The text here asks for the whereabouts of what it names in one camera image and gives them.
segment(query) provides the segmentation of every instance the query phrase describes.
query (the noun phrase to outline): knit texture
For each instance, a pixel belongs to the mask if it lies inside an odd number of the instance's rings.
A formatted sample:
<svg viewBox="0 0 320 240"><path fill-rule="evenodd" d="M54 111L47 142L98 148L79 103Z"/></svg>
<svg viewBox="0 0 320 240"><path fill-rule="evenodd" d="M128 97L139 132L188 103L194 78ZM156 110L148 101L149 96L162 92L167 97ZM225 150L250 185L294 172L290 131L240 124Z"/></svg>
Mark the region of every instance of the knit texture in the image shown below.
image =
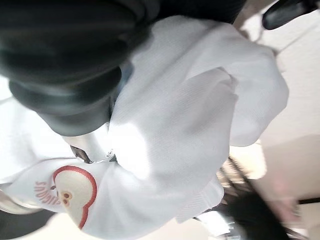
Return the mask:
<svg viewBox="0 0 320 240"><path fill-rule="evenodd" d="M286 83L272 51L232 25L175 16L151 35L132 54L133 73L112 113L117 162L43 161L8 195L65 209L84 232L110 240L137 239L221 201L216 172L229 145L258 139L286 106Z"/></svg>

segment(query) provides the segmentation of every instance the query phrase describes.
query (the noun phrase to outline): dark hair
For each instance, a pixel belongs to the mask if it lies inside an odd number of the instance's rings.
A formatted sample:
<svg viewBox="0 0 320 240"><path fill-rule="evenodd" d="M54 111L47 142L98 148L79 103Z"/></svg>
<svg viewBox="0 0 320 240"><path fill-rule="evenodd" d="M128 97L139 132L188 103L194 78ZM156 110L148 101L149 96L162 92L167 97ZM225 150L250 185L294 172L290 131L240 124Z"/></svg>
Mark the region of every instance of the dark hair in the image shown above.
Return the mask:
<svg viewBox="0 0 320 240"><path fill-rule="evenodd" d="M184 15L233 23L246 0L162 0L160 17Z"/></svg>

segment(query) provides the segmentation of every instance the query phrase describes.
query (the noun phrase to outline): black object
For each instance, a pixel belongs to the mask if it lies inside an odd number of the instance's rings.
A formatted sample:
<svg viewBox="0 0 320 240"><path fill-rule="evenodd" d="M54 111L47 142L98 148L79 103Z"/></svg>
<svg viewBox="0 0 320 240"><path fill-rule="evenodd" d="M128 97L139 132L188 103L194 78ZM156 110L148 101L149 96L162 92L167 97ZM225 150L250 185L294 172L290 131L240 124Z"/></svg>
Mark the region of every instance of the black object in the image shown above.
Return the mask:
<svg viewBox="0 0 320 240"><path fill-rule="evenodd" d="M293 19L318 9L319 0L280 0L270 7L262 18L267 30L283 26Z"/></svg>
<svg viewBox="0 0 320 240"><path fill-rule="evenodd" d="M300 205L320 203L320 197L299 200L298 203Z"/></svg>
<svg viewBox="0 0 320 240"><path fill-rule="evenodd" d="M159 17L183 15L233 24L246 0L162 0Z"/></svg>
<svg viewBox="0 0 320 240"><path fill-rule="evenodd" d="M46 225L54 212L42 210L28 215L15 215L0 210L0 240L15 239Z"/></svg>
<svg viewBox="0 0 320 240"><path fill-rule="evenodd" d="M246 240L290 240L286 229L279 219L256 192L241 168L228 158L234 171L243 179L243 183L233 183L223 167L220 172L228 180L230 187L224 188L222 202L206 212L218 211L227 218L232 218L242 232L241 239Z"/></svg>
<svg viewBox="0 0 320 240"><path fill-rule="evenodd" d="M102 126L119 65L159 1L17 2L0 3L0 72L14 97L63 136Z"/></svg>

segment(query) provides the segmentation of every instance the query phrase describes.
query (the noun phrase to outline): white fabric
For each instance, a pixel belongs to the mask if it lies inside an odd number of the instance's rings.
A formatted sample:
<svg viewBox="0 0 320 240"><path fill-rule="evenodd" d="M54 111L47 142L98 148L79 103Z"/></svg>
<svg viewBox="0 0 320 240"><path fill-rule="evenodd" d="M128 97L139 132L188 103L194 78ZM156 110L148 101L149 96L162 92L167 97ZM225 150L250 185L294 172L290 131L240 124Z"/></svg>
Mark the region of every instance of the white fabric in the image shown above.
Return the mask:
<svg viewBox="0 0 320 240"><path fill-rule="evenodd" d="M286 106L287 86L272 51L229 24L175 16L157 22L151 33L132 55L133 74L112 113L109 138L118 163L43 161L25 170L7 194L57 212L63 205L84 232L110 240L142 237L220 202L216 172L229 144L253 144ZM1 134L1 150L17 162L32 158L29 148L17 153L12 147L14 130L27 124L9 107L1 113L10 115L12 122L4 124L13 131L11 138ZM42 134L38 139L51 133ZM39 140L30 148L46 146ZM52 158L70 156L60 149Z"/></svg>

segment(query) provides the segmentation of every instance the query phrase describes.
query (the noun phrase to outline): sleeve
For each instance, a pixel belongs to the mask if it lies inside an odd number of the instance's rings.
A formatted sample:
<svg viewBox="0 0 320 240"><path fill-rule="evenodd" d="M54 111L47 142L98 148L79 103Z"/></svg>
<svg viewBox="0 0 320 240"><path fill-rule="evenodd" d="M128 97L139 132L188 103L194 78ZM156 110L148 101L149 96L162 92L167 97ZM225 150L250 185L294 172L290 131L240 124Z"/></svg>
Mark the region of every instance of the sleeve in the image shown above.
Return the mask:
<svg viewBox="0 0 320 240"><path fill-rule="evenodd" d="M224 69L237 82L230 145L245 147L255 143L269 123L287 106L288 86L278 70L270 48L238 37L238 55Z"/></svg>

